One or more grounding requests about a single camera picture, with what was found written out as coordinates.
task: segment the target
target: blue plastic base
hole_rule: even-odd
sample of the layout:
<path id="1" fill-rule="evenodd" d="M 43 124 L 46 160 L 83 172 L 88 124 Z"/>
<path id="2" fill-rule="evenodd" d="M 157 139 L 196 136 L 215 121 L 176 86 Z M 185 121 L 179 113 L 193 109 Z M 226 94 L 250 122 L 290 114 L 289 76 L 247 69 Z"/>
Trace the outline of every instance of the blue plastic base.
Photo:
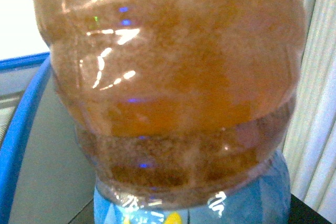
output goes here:
<path id="1" fill-rule="evenodd" d="M 177 211 L 123 208 L 94 192 L 95 224 L 285 224 L 290 210 L 289 174 L 276 151 L 266 174 L 235 194 L 218 192 L 208 204 Z"/>

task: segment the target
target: yellow label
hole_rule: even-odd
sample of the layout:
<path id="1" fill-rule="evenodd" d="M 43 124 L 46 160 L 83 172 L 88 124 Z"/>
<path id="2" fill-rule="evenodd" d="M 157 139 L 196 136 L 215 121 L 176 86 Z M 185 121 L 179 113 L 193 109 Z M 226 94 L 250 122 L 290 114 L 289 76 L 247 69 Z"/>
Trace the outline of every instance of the yellow label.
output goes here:
<path id="1" fill-rule="evenodd" d="M 130 218 L 128 216 L 125 217 L 123 224 L 131 224 Z"/>
<path id="2" fill-rule="evenodd" d="M 177 212 L 171 213 L 164 224 L 182 224 L 182 218 Z"/>

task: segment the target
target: white wall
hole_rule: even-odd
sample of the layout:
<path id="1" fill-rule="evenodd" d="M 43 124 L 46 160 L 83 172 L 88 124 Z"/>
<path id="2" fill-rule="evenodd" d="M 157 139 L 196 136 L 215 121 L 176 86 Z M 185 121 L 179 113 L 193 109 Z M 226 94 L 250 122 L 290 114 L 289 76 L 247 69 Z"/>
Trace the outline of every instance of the white wall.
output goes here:
<path id="1" fill-rule="evenodd" d="M 313 2 L 308 0 L 310 15 Z M 32 0 L 0 0 L 0 60 L 49 51 L 37 26 Z"/>

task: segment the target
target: clear plastic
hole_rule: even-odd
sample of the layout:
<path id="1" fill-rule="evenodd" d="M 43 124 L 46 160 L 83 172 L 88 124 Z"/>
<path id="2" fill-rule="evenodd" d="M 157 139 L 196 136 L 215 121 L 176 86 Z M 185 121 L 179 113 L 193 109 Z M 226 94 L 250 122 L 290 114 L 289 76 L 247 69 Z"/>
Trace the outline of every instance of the clear plastic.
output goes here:
<path id="1" fill-rule="evenodd" d="M 207 203 L 188 209 L 148 211 L 134 201 L 124 207 L 94 193 L 96 224 L 287 224 L 290 212 L 289 174 L 280 151 L 265 174 L 233 194 L 218 191 Z"/>
<path id="2" fill-rule="evenodd" d="M 34 0 L 98 190 L 200 205 L 269 168 L 295 104 L 303 0 Z"/>

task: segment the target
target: blue plastic rim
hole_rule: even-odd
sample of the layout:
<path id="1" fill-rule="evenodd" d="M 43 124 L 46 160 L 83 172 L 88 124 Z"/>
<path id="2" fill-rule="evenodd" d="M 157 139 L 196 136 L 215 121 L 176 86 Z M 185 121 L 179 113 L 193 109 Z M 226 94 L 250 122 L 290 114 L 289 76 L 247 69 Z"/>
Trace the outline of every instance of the blue plastic rim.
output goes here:
<path id="1" fill-rule="evenodd" d="M 24 68 L 32 65 L 40 65 L 49 57 L 49 55 L 49 52 L 42 52 L 35 55 L 0 60 L 0 71 L 11 70 L 14 68 Z"/>
<path id="2" fill-rule="evenodd" d="M 41 63 L 16 109 L 0 149 L 0 223 L 7 224 L 16 184 L 31 126 L 44 89 L 50 78 L 49 53 L 0 62 L 0 70 L 28 67 Z"/>

